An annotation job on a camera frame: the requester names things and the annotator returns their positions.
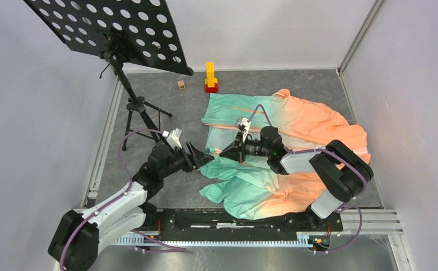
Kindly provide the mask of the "green and orange jacket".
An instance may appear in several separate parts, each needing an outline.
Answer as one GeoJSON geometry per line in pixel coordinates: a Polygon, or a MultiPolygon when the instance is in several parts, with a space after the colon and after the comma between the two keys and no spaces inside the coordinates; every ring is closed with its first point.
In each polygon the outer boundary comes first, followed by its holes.
{"type": "Polygon", "coordinates": [[[265,157],[248,156],[244,163],[220,157],[236,137],[239,117],[251,118],[254,138],[271,125],[292,150],[324,147],[338,139],[365,162],[371,159],[363,128],[349,124],[325,104],[299,99],[287,89],[271,96],[211,94],[202,122],[209,127],[205,149],[214,161],[200,169],[211,182],[199,193],[236,218],[258,220],[302,212],[325,189],[309,163],[313,153],[301,154],[299,172],[291,175],[274,173],[265,157]]]}

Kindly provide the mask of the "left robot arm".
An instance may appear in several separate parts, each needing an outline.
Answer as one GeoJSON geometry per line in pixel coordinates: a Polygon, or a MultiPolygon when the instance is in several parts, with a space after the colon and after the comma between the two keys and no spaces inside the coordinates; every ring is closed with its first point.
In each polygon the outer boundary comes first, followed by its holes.
{"type": "Polygon", "coordinates": [[[154,146],[128,183],[101,203],[81,212],[70,210],[60,220],[47,253],[61,270],[89,270],[99,254],[124,234],[157,223],[148,202],[164,186],[164,178],[178,171],[192,172],[214,157],[186,142],[186,148],[154,146]]]}

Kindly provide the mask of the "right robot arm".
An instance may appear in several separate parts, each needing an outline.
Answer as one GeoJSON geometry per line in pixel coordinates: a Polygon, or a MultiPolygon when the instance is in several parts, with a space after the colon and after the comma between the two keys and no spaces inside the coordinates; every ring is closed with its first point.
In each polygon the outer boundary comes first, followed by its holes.
{"type": "Polygon", "coordinates": [[[312,230],[321,230],[330,215],[361,193],[374,174],[370,166],[338,139],[323,148],[293,151],[286,147],[278,128],[266,126],[259,139],[249,139],[246,131],[238,132],[220,156],[244,162],[248,155],[267,158],[274,173],[291,175],[299,172],[301,154],[313,153],[309,163],[325,186],[324,192],[305,210],[305,221],[312,230]]]}

